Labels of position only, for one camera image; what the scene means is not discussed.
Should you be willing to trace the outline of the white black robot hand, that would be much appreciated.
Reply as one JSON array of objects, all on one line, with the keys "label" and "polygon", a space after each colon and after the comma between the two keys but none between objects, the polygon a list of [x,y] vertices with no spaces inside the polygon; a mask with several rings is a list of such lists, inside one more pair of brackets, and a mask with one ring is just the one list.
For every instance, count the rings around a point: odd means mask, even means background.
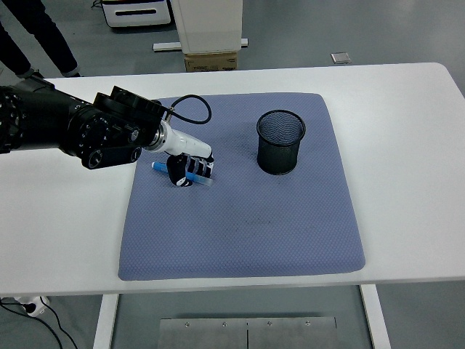
[{"label": "white black robot hand", "polygon": [[192,185],[192,180],[187,178],[188,159],[194,161],[193,169],[197,169],[197,175],[210,178],[214,159],[211,146],[207,143],[172,129],[166,121],[162,121],[155,145],[153,151],[169,154],[166,166],[172,184],[179,187]]}]

